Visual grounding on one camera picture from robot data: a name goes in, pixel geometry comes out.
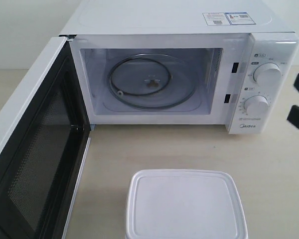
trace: label sticker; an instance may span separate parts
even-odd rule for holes
[[[256,23],[246,12],[225,12],[231,25],[255,25]]]
[[[228,18],[223,12],[203,13],[204,18],[209,26],[224,26],[230,25]]]

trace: open microwave door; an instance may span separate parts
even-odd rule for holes
[[[52,38],[0,112],[0,239],[60,239],[87,117],[69,43]]]

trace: white plastic container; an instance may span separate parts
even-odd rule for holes
[[[223,172],[142,170],[131,181],[127,239],[247,239],[242,204]]]

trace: power knob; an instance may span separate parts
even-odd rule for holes
[[[251,116],[260,116],[268,111],[269,104],[263,96],[252,96],[244,103],[244,109]]]
[[[280,68],[274,63],[266,63],[254,72],[254,80],[260,86],[273,86],[281,80]]]

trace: midea logo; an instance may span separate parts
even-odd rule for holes
[[[256,128],[256,126],[253,125],[253,124],[244,124],[244,123],[242,123],[240,125],[240,128]]]

